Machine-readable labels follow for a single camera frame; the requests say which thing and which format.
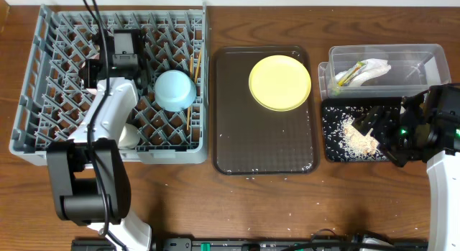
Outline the rice and nut leftovers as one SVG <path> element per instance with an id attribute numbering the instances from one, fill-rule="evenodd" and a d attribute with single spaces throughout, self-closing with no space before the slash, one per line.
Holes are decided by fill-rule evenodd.
<path id="1" fill-rule="evenodd" d="M 377 149 L 378 141 L 363 136 L 351 125 L 370 106 L 326 106 L 322 109 L 322 128 L 326 157 L 332 162 L 375 162 L 387 158 Z"/>

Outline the white paper napkin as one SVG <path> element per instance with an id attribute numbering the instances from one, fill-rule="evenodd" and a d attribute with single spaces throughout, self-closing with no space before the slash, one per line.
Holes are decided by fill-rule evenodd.
<path id="1" fill-rule="evenodd" d="M 366 62 L 366 66 L 363 67 L 360 73 L 355 76 L 351 82 L 347 86 L 341 87 L 359 87 L 362 86 L 365 82 L 372 80 L 374 78 L 378 78 L 387 74 L 391 70 L 391 65 L 388 63 L 387 60 L 370 58 L 366 60 L 361 60 Z"/>

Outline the green snack wrapper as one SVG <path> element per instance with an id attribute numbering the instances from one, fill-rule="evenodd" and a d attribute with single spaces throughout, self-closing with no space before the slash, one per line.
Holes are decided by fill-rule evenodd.
<path id="1" fill-rule="evenodd" d="M 336 80 L 339 86 L 347 86 L 351 80 L 357 76 L 361 69 L 366 66 L 366 62 L 364 61 L 358 61 L 352 68 L 348 69 L 347 71 L 340 72 L 338 75 L 336 75 Z"/>

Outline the light blue bowl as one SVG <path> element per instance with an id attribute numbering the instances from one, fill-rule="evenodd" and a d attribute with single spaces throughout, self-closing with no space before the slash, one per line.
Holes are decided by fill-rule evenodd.
<path id="1" fill-rule="evenodd" d="M 195 101 L 196 85 L 182 71 L 168 70 L 154 84 L 155 101 L 166 111 L 182 111 Z"/>

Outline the white cup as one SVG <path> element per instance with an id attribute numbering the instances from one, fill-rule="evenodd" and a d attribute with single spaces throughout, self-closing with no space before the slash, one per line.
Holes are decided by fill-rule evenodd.
<path id="1" fill-rule="evenodd" d="M 132 124 L 125 124 L 119 138 L 120 150 L 134 149 L 141 140 L 138 129 Z"/>

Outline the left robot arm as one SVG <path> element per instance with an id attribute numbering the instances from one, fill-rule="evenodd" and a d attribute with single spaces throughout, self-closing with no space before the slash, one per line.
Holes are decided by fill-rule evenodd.
<path id="1" fill-rule="evenodd" d="M 78 74 L 95 98 L 78 128 L 46 149 L 57 216 L 96 230 L 117 250 L 151 250 L 152 228 L 131 209 L 131 186 L 119 152 L 126 121 L 147 92 L 150 72 L 140 29 L 103 29 L 98 58 Z"/>

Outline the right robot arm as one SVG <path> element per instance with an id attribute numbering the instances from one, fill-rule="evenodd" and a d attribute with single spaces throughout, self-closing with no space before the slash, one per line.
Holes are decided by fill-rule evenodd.
<path id="1" fill-rule="evenodd" d="M 431 190 L 429 250 L 459 249 L 459 85 L 431 86 L 402 97 L 398 113 L 373 107 L 353 127 L 378 142 L 398 167 L 426 165 Z"/>

